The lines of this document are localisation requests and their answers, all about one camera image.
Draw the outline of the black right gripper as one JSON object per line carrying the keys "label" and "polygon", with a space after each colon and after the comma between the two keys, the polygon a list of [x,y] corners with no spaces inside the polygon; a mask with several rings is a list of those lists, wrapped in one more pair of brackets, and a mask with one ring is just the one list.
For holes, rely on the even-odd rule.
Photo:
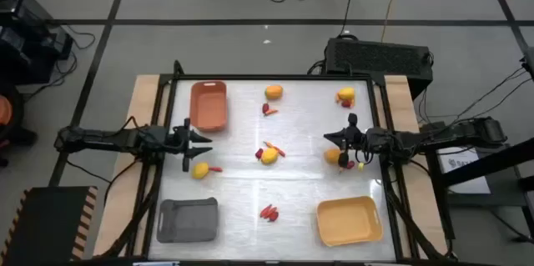
{"label": "black right gripper", "polygon": [[342,128],[338,132],[325,133],[324,138],[331,142],[344,142],[344,152],[340,152],[338,157],[338,165],[341,168],[348,168],[350,161],[348,151],[356,150],[363,153],[378,153],[373,147],[365,133],[362,133],[358,127],[358,117],[355,113],[350,113],[348,116],[349,125]]}

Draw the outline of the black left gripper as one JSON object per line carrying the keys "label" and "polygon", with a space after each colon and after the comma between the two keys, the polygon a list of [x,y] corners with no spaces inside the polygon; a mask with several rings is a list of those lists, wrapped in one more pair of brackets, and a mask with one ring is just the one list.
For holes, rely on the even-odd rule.
{"label": "black left gripper", "polygon": [[173,132],[167,137],[167,144],[171,147],[171,153],[183,155],[182,170],[187,173],[193,158],[212,150],[211,147],[193,148],[191,143],[211,143],[212,140],[196,133],[191,128],[189,118],[186,118],[182,125],[173,127],[172,130]]}

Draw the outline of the orange plastic basket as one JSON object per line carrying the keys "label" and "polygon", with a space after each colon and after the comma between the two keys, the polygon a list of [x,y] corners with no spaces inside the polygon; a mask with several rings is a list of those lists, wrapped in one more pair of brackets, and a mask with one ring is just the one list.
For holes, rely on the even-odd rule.
{"label": "orange plastic basket", "polygon": [[222,81],[201,81],[191,87],[189,118],[202,132],[225,128],[228,120],[227,87]]}

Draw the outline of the yellow plastic basket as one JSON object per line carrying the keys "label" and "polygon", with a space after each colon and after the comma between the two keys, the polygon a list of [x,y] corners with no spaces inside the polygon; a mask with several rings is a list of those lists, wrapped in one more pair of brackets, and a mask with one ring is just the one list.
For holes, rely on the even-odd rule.
{"label": "yellow plastic basket", "polygon": [[375,201],[368,196],[323,201],[316,217],[320,239],[329,247],[375,242],[383,237]]}

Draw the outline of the grey plastic basket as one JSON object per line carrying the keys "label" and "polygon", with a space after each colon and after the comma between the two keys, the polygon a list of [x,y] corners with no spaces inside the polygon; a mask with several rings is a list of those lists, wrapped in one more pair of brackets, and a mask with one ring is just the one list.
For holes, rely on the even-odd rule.
{"label": "grey plastic basket", "polygon": [[219,205],[215,198],[165,199],[159,206],[156,239],[160,243],[212,241],[218,226]]}

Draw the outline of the black computer case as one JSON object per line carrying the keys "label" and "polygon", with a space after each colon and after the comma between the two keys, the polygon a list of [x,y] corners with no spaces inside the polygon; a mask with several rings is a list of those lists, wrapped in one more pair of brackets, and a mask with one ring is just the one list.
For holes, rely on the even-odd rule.
{"label": "black computer case", "polygon": [[353,38],[332,38],[325,48],[323,74],[402,75],[407,78],[412,98],[417,98],[433,81],[434,57],[422,46],[378,43]]}

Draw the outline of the black metal stand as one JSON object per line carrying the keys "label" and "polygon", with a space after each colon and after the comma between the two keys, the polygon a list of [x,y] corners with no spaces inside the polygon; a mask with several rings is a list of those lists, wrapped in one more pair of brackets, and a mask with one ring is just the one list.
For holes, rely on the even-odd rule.
{"label": "black metal stand", "polygon": [[498,220],[516,234],[513,239],[514,242],[534,244],[534,204],[529,204],[527,199],[527,194],[534,192],[534,175],[522,178],[517,173],[515,175],[516,179],[511,183],[511,192],[501,195],[487,193],[449,194],[451,186],[466,183],[472,179],[483,178],[508,168],[516,169],[516,166],[522,163],[534,162],[534,138],[513,146],[503,147],[499,151],[486,153],[478,157],[476,161],[452,169],[447,173],[441,169],[437,151],[427,151],[426,161],[428,162],[430,178],[447,241],[455,238],[449,212],[451,205],[470,208],[517,206],[523,212],[529,229],[528,235],[517,231],[509,223],[506,223],[504,219],[498,218]]}

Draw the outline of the black hazard-striped platform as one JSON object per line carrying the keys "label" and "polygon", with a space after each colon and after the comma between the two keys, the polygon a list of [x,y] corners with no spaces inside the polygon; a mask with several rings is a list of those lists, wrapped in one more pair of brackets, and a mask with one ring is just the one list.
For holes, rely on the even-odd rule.
{"label": "black hazard-striped platform", "polygon": [[0,266],[49,266],[84,256],[94,186],[26,189],[0,251]]}

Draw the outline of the black orange round object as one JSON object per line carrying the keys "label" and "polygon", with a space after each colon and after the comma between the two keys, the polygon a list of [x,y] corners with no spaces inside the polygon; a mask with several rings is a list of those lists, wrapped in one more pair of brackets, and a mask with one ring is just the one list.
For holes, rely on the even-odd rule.
{"label": "black orange round object", "polygon": [[24,100],[17,88],[0,81],[0,143],[3,143],[22,127]]}

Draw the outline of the black equipment cabinet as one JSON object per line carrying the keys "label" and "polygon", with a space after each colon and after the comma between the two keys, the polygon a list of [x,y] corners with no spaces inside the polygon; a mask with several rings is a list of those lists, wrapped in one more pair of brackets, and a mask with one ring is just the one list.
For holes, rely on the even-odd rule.
{"label": "black equipment cabinet", "polygon": [[73,38],[36,0],[0,0],[0,79],[47,83],[54,64],[69,57]]}

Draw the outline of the black metal table frame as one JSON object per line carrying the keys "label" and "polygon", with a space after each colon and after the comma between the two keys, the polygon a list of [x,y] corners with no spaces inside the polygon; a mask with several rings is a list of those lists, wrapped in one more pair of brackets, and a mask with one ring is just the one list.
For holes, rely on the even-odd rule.
{"label": "black metal table frame", "polygon": [[[193,261],[278,261],[321,263],[331,261],[391,261],[417,255],[414,235],[387,201],[387,180],[397,178],[396,197],[407,200],[404,175],[385,157],[375,157],[364,173],[336,174],[321,159],[324,134],[345,125],[347,112],[336,108],[330,93],[351,86],[357,91],[361,128],[391,128],[393,117],[384,78],[368,75],[221,74],[228,88],[226,127],[209,134],[204,155],[224,167],[221,178],[195,183],[182,170],[182,157],[161,158],[154,175],[154,203],[149,210],[143,254],[151,259]],[[268,86],[280,85],[281,98],[269,100]],[[262,106],[279,112],[269,116]],[[272,143],[285,152],[265,165],[255,153]],[[319,237],[315,208],[321,199],[367,195],[377,202],[384,237],[375,242],[337,247]],[[212,241],[160,243],[156,239],[159,206],[165,199],[214,197],[219,204],[218,234]],[[272,205],[279,217],[270,222],[260,212]]]}

